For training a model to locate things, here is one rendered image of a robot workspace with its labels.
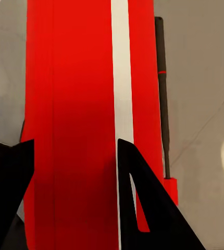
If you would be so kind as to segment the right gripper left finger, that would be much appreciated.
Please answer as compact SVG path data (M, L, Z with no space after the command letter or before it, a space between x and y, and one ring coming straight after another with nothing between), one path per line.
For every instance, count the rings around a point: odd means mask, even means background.
M34 174L34 139L0 155L0 249Z

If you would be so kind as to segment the radio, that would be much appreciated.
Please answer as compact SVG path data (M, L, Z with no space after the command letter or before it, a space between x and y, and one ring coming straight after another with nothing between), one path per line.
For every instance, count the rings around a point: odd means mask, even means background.
M137 147L178 205L166 78L153 0L28 0L19 140L34 139L28 250L121 250L118 139ZM130 181L138 230L150 232Z

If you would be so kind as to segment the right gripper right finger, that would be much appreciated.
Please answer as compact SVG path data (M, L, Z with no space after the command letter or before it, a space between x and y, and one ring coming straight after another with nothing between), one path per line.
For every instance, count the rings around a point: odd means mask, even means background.
M137 147L118 139L121 250L206 250ZM132 175L150 232L138 230Z

